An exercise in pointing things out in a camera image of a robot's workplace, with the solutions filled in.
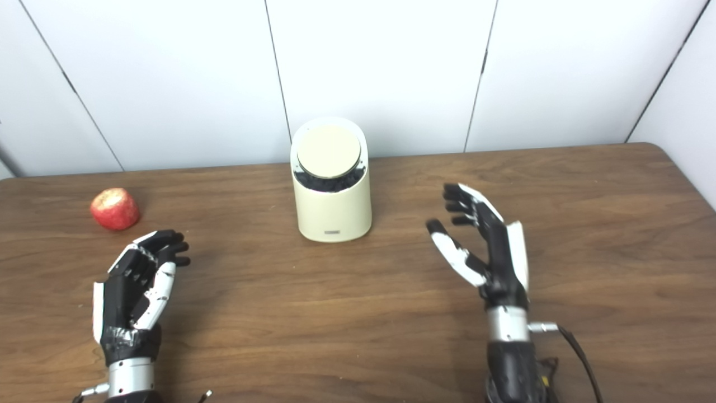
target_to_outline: red apple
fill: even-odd
[[[139,219],[137,204],[122,188],[102,191],[92,200],[89,210],[95,220],[107,229],[127,229]]]

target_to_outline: white container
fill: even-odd
[[[368,148],[358,125],[318,118],[301,126],[291,145],[291,176],[299,230],[317,242],[362,237],[372,223]]]

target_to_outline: black contents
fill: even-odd
[[[296,180],[307,189],[322,191],[324,193],[337,193],[348,189],[363,177],[365,168],[355,168],[336,178],[317,178],[308,172],[295,172]]]

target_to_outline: beige lid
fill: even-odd
[[[350,171],[360,157],[360,142],[353,132],[338,125],[321,125],[301,137],[301,166],[313,176],[335,178]]]

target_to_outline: white wall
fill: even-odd
[[[716,208],[716,4],[704,11],[629,142],[663,148]]]
[[[12,178],[12,177],[14,177],[12,172],[10,172],[10,170],[7,168],[7,166],[5,166],[5,164],[2,161],[0,161],[0,180],[6,179],[6,178]]]
[[[24,0],[127,170],[288,161],[263,0]]]
[[[21,175],[286,161],[326,115],[372,156],[620,143],[704,1],[24,0],[88,115],[0,0],[0,158]]]
[[[467,150],[625,141],[704,2],[500,1]]]
[[[353,120],[372,156],[465,146],[495,0],[268,0],[291,132]]]
[[[120,170],[15,0],[0,0],[0,151],[23,176]]]

